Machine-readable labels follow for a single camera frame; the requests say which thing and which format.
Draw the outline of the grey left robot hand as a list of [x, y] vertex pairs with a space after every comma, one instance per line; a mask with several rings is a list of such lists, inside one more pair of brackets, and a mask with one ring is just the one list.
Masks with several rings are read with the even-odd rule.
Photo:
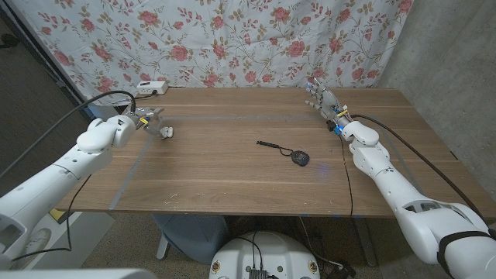
[[159, 108], [136, 108], [135, 112], [128, 111], [125, 116], [128, 116], [136, 124], [136, 129], [142, 128], [145, 132], [152, 136], [164, 138], [161, 128], [160, 113], [164, 109]]

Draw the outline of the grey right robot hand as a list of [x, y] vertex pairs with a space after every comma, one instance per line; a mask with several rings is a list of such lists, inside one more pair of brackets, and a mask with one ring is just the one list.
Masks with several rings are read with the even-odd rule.
[[316, 109], [325, 120], [343, 128], [352, 122], [349, 113], [338, 98], [316, 77], [308, 82], [307, 92], [312, 100], [306, 101], [305, 104]]

